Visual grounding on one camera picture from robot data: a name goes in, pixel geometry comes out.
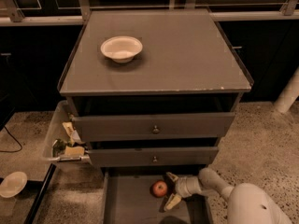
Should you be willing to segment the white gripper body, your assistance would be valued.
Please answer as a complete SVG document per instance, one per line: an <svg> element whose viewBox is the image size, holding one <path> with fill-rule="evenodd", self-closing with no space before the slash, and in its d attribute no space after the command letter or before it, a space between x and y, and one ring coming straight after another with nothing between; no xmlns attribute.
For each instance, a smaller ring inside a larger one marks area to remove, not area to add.
<svg viewBox="0 0 299 224"><path fill-rule="evenodd" d="M202 188L197 176L183 176L175 182L175 191L182 198L201 194Z"/></svg>

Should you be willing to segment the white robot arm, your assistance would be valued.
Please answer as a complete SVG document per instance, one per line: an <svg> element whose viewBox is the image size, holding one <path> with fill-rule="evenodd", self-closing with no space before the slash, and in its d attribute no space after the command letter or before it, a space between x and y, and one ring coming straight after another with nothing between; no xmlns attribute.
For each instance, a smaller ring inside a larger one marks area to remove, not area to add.
<svg viewBox="0 0 299 224"><path fill-rule="evenodd" d="M170 172L166 175L175 187L164 205L165 211L173 209L184 198L194 194L207 197L215 191L227 202L227 224L292 224L273 199L256 185L229 185L210 168L201 169L196 176L179 177Z"/></svg>

